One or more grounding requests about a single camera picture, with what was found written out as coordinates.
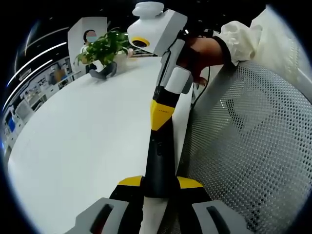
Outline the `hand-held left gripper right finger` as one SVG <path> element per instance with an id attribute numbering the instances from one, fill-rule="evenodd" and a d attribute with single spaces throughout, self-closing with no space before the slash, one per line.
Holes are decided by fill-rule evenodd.
<path id="1" fill-rule="evenodd" d="M 213 200 L 198 181 L 169 177 L 171 198 L 183 234 L 251 234 L 245 218 L 221 200 Z"/>

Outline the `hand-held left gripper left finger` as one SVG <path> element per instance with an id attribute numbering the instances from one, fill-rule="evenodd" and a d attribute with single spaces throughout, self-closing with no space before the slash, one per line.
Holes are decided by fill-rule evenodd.
<path id="1" fill-rule="evenodd" d="M 68 234 L 137 234 L 143 220 L 143 176 L 123 179 L 109 198 L 101 198 L 77 215 Z"/>

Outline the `person's right hand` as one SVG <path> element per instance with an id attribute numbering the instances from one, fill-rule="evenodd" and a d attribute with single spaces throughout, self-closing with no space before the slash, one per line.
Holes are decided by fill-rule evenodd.
<path id="1" fill-rule="evenodd" d="M 217 36 L 212 38 L 189 38 L 176 64 L 191 72 L 193 81 L 206 85 L 202 70 L 209 66 L 231 64 L 231 54 L 225 42 Z"/>

